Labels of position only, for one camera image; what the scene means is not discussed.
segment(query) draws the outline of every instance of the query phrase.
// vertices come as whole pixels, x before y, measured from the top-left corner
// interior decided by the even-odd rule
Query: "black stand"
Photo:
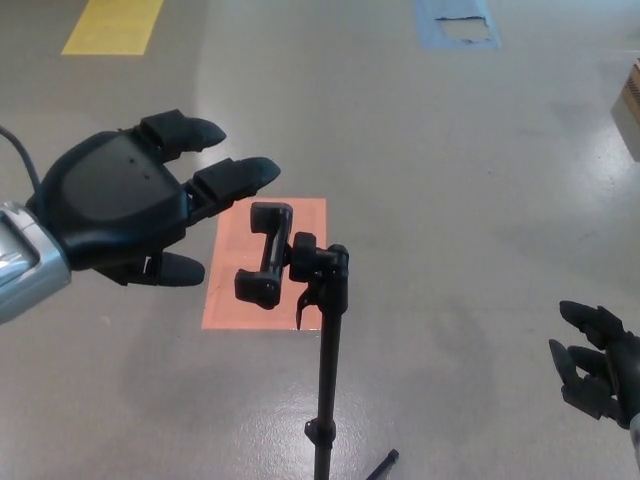
[[[251,230],[266,233],[267,241],[260,272],[240,270],[236,275],[236,297],[274,308],[280,301],[282,271],[289,265],[289,278],[307,283],[298,299],[296,326],[300,329],[302,311],[317,305],[322,313],[318,416],[305,425],[305,434],[315,445],[314,480],[329,480],[331,450],[336,438],[333,411],[340,352],[342,315],[348,307],[349,253],[342,245],[328,249],[316,247],[316,237],[297,233],[293,247],[287,244],[293,211],[286,204],[254,203],[251,206]],[[398,460],[392,450],[367,480],[377,480]]]

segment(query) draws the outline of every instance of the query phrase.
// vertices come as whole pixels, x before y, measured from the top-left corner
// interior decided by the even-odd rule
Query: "yellow tape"
[[[164,0],[89,0],[62,55],[144,55]]]

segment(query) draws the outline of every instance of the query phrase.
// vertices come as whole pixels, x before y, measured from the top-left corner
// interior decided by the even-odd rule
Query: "blue floor marking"
[[[499,49],[500,37],[485,0],[414,0],[418,33],[425,48],[430,49]],[[451,38],[441,20],[481,18],[491,38],[468,41]]]

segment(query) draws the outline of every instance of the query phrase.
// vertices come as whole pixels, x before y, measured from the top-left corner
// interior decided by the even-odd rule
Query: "orange square marker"
[[[203,330],[295,330],[296,304],[307,287],[289,280],[289,269],[282,276],[280,305],[264,310],[236,299],[233,280],[240,268],[260,269],[265,235],[251,233],[249,215],[254,202],[288,203],[293,207],[296,232],[313,233],[318,247],[327,243],[327,202],[324,198],[251,198],[236,202],[218,217],[218,232],[213,250],[207,300],[202,318]],[[322,315],[318,307],[309,306],[302,315],[303,330],[319,330]]]

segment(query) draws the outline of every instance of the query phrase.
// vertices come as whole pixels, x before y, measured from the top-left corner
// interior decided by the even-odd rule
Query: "cardboard box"
[[[620,136],[631,156],[640,162],[640,59],[637,59],[620,96],[611,109]]]

